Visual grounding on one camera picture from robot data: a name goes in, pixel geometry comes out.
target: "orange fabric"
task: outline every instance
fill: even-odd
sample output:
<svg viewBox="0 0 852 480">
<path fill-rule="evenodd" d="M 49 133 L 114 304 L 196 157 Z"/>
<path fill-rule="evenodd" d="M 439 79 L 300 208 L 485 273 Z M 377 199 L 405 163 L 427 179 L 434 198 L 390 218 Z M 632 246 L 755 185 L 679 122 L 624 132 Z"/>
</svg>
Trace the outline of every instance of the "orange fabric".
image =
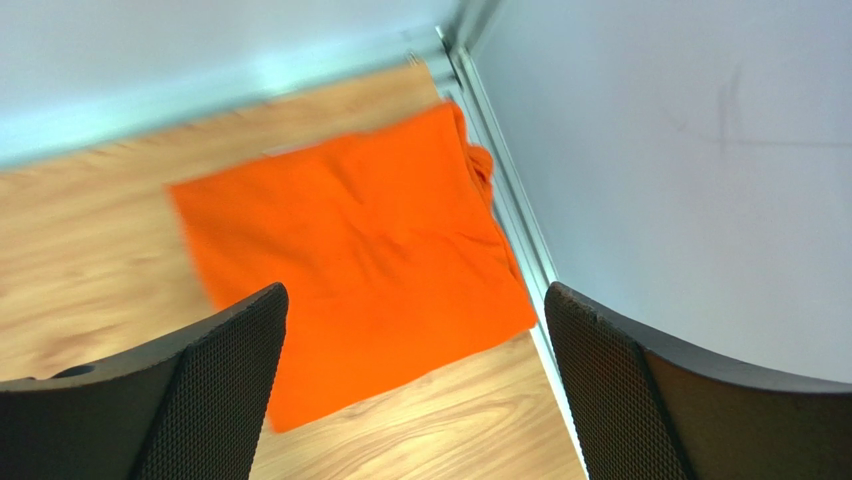
<svg viewBox="0 0 852 480">
<path fill-rule="evenodd" d="M 268 408 L 276 431 L 535 324 L 491 216 L 491 170 L 445 103 L 171 188 L 217 308 L 275 281 L 290 293 Z"/>
</svg>

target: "orange cloth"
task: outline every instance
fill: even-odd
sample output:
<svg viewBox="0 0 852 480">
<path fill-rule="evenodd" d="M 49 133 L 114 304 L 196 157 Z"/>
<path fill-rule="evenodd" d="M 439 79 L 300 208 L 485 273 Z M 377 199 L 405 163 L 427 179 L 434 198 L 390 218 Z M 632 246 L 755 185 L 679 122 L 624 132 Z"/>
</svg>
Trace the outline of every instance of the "orange cloth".
<svg viewBox="0 0 852 480">
<path fill-rule="evenodd" d="M 536 322 L 491 216 L 492 161 L 445 103 L 171 188 L 217 308 L 290 293 L 268 415 L 316 420 Z"/>
</svg>

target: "wood grain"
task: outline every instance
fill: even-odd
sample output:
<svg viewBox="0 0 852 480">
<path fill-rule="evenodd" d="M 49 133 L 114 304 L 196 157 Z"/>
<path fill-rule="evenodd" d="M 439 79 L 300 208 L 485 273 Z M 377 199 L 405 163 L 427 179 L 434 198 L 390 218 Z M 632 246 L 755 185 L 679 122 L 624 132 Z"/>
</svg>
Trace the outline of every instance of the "wood grain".
<svg viewBox="0 0 852 480">
<path fill-rule="evenodd" d="M 438 101 L 428 70 L 408 66 L 0 172 L 0 380 L 48 377 L 212 313 L 165 184 Z M 524 334 L 296 431 L 264 430 L 252 478 L 578 472 Z"/>
</svg>

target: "folded cloth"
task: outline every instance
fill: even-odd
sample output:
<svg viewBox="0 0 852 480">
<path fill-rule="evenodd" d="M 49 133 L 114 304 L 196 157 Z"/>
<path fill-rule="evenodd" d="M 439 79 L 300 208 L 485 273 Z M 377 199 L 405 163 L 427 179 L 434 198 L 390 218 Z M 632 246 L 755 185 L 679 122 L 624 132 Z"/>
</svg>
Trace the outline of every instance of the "folded cloth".
<svg viewBox="0 0 852 480">
<path fill-rule="evenodd" d="M 444 103 L 171 187 L 216 308 L 290 292 L 268 415 L 319 419 L 533 327 L 491 215 L 492 160 Z"/>
</svg>

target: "cloth fold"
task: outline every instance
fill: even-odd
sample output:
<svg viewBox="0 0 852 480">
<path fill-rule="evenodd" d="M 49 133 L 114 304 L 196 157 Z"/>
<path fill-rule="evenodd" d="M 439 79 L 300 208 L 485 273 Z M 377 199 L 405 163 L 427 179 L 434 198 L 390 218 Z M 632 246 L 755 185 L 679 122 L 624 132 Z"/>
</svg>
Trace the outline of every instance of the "cloth fold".
<svg viewBox="0 0 852 480">
<path fill-rule="evenodd" d="M 276 431 L 319 419 L 535 325 L 491 215 L 493 162 L 444 103 L 399 124 L 170 188 L 216 308 L 280 281 Z"/>
</svg>

